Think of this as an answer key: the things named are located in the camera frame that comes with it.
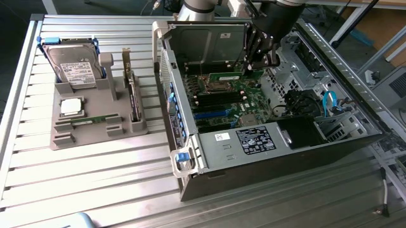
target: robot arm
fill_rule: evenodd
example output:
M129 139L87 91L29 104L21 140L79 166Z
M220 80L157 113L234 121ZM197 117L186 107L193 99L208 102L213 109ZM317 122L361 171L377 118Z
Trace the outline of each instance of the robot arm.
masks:
M258 0L261 9L245 0L253 23L246 24L246 51L242 72L249 75L254 69L280 66L277 49L305 10L308 0Z

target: blue ram slot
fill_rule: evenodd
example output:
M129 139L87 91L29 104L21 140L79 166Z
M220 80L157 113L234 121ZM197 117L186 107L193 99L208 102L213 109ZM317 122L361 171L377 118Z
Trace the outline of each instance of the blue ram slot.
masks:
M228 115L229 115L228 111L220 111L220 112L214 112L214 113L200 113L196 115L196 119L201 120L205 118L222 117L222 116L228 116Z

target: power supply label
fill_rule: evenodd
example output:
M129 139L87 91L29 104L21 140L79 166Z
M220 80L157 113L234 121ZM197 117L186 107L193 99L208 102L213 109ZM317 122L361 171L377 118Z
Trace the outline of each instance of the power supply label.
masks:
M73 85L97 83L90 62L62 63L63 72Z
M265 126L237 131L248 155L277 149Z

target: hard drive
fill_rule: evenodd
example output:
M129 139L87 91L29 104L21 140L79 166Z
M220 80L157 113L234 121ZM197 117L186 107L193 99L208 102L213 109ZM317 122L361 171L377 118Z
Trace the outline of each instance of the hard drive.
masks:
M98 40L90 38L46 38L38 45L58 76L57 82L69 82L74 89L97 87L97 79L106 78L99 64Z

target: aluminum table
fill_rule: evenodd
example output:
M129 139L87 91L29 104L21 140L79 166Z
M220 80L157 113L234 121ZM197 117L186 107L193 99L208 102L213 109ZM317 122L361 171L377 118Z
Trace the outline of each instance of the aluminum table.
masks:
M180 201L153 73L152 29L170 17L41 15L30 23L0 126L2 227L65 227L86 212L98 227L404 227L406 204L391 185L392 217L383 204L380 164L368 149L337 163L256 185ZM53 151L50 145L55 73L37 48L37 36L93 35L123 70L122 48L141 78L150 133Z

